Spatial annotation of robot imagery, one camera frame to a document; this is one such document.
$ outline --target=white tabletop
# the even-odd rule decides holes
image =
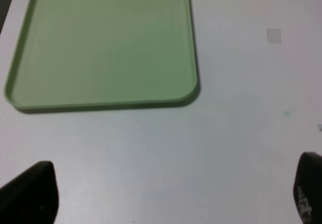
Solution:
[[[1,89],[27,2],[12,1],[0,36]],[[0,186],[51,160],[57,224],[300,224],[297,162],[322,154],[322,0],[192,4],[194,103],[28,115],[2,96]]]

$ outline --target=light green plastic tray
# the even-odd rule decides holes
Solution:
[[[189,0],[30,0],[5,97],[137,107],[185,102],[197,82]]]

